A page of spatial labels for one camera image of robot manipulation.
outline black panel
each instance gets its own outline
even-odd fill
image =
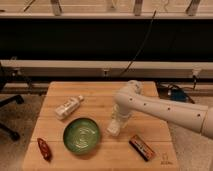
[[[131,60],[150,20],[0,19],[0,58]],[[137,61],[213,61],[213,20],[154,20]]]

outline wooden cutting board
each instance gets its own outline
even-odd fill
[[[126,128],[117,138],[106,128],[111,120],[113,96],[125,82],[52,82],[43,102],[25,159],[24,171],[177,171],[179,166],[167,122],[140,112],[133,112]],[[158,98],[153,82],[142,83],[142,94]],[[55,117],[54,109],[69,97],[83,95],[85,100],[65,121]],[[69,152],[63,144],[63,131],[74,119],[89,117],[99,125],[102,138],[95,150],[83,156]],[[129,145],[138,134],[155,151],[156,157],[145,162]],[[50,146],[53,159],[46,162],[40,154],[37,138]]]

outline red pepper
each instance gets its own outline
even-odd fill
[[[43,158],[45,160],[47,160],[48,162],[50,162],[51,158],[52,158],[52,153],[50,151],[50,148],[49,146],[47,145],[47,143],[41,139],[41,138],[37,138],[37,141],[38,141],[38,146],[39,146],[39,149],[41,151],[41,154],[43,156]]]

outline chair wheel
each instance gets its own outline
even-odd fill
[[[18,132],[11,132],[10,133],[10,138],[13,140],[13,141],[18,141],[20,139],[20,135]]]

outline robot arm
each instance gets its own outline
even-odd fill
[[[130,81],[115,94],[115,119],[108,131],[117,136],[132,110],[147,113],[157,118],[175,123],[213,139],[213,108],[142,96],[137,81]]]

